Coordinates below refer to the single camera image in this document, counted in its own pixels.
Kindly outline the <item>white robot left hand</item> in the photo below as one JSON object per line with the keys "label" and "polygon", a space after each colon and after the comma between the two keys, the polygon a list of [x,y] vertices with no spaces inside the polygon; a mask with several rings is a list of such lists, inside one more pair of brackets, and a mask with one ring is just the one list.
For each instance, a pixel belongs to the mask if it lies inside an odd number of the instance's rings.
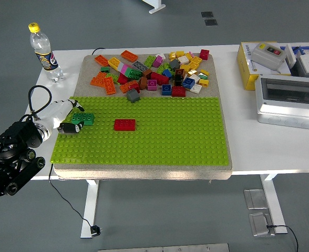
{"label": "white robot left hand", "polygon": [[39,112],[39,119],[35,119],[34,124],[43,133],[43,138],[48,139],[52,134],[53,129],[60,126],[60,124],[71,113],[73,108],[78,108],[82,112],[85,111],[77,100],[68,99],[54,101]]}

